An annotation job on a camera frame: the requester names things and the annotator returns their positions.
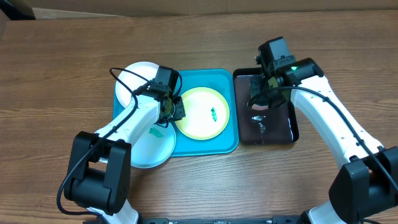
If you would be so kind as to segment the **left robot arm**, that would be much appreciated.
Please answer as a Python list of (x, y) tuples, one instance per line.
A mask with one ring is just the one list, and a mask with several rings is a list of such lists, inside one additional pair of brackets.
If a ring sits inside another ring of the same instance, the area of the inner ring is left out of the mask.
[(164, 163), (177, 142), (170, 120), (184, 117), (178, 95), (145, 91), (134, 94), (112, 122), (95, 133), (80, 132), (72, 144), (67, 175), (57, 193), (83, 207), (100, 223), (139, 223), (139, 213), (128, 202), (131, 168), (153, 168)]

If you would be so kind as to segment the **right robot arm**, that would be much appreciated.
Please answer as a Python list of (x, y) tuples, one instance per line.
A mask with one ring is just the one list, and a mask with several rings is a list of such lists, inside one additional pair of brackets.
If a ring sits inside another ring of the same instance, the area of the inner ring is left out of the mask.
[(364, 223), (397, 206), (397, 148), (385, 148), (354, 119), (311, 58), (267, 61), (256, 57), (248, 105), (289, 102), (313, 124), (338, 166), (328, 201), (303, 213), (301, 223)]

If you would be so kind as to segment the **yellow-green rimmed plate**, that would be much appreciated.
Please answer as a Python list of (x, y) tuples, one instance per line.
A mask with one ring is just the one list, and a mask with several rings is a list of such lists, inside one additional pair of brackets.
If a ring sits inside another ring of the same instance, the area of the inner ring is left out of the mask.
[[(186, 116), (175, 124), (182, 134), (194, 140), (209, 140), (221, 134), (230, 116), (228, 102), (221, 93), (207, 87), (196, 87), (181, 97)], [(213, 121), (211, 116), (212, 108), (215, 108), (217, 121)]]

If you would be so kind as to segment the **white plate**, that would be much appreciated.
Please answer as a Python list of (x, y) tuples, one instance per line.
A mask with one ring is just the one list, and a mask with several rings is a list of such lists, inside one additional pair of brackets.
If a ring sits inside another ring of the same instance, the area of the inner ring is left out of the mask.
[[(131, 90), (135, 90), (155, 78), (158, 68), (152, 62), (136, 62), (126, 67), (128, 72), (122, 71), (118, 78)], [(125, 108), (131, 101), (131, 93), (119, 82), (116, 82), (115, 93), (119, 103)]]

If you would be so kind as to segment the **green sponge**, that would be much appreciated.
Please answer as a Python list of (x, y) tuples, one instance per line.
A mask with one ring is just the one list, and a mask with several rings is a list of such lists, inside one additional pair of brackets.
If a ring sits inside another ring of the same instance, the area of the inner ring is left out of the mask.
[(253, 110), (257, 110), (257, 111), (263, 111), (263, 110), (268, 110), (269, 107), (267, 105), (265, 106), (261, 106), (261, 105), (252, 105), (251, 108)]

